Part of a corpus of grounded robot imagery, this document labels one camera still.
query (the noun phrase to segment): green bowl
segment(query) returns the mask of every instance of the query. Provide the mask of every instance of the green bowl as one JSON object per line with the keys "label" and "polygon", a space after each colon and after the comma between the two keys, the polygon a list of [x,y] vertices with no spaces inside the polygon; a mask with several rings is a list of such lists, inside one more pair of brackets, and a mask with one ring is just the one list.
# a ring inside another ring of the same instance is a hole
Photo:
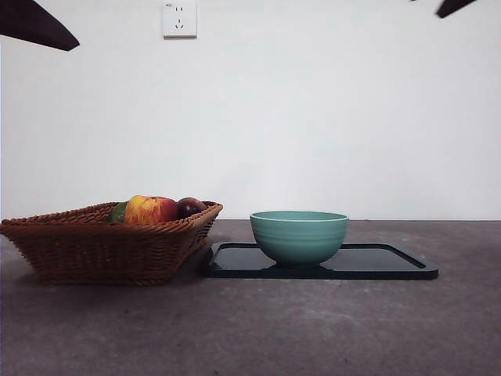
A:
{"label": "green bowl", "polygon": [[336,254],[348,217],[321,211],[262,211],[250,215],[250,225],[259,248],[277,264],[308,268]]}

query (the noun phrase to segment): table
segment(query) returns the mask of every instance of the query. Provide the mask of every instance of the table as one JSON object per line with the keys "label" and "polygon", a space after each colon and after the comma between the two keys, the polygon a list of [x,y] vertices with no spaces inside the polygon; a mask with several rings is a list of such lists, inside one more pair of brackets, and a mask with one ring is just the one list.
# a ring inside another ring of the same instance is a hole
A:
{"label": "table", "polygon": [[[218,220],[209,244],[251,241]],[[501,222],[350,221],[347,242],[426,256],[436,280],[203,278],[43,286],[2,239],[2,376],[499,375]]]}

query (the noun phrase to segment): wicker basket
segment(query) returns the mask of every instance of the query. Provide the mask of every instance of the wicker basket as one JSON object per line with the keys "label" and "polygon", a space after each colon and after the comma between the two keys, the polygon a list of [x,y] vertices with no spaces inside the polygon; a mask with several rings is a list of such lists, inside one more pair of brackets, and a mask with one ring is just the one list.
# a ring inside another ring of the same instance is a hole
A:
{"label": "wicker basket", "polygon": [[186,219],[148,225],[105,222],[117,202],[5,219],[11,240],[43,284],[165,284],[200,249],[222,205]]}

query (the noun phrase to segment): red apple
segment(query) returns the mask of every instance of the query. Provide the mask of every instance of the red apple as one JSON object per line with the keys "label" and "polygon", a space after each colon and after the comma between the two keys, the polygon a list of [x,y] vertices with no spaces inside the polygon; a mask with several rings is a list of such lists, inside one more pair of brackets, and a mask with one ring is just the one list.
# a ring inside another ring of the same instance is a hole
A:
{"label": "red apple", "polygon": [[175,221],[178,218],[178,205],[171,198],[142,196],[131,198],[125,209],[125,223],[157,223]]}
{"label": "red apple", "polygon": [[178,217],[186,218],[207,209],[207,205],[193,197],[185,197],[178,201]]}

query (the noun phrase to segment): wall plate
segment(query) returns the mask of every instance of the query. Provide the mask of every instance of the wall plate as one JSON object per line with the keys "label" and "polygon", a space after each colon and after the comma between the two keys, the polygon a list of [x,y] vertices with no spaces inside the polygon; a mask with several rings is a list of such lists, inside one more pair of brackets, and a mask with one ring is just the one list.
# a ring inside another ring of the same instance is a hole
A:
{"label": "wall plate", "polygon": [[166,2],[163,10],[164,39],[196,38],[196,2]]}

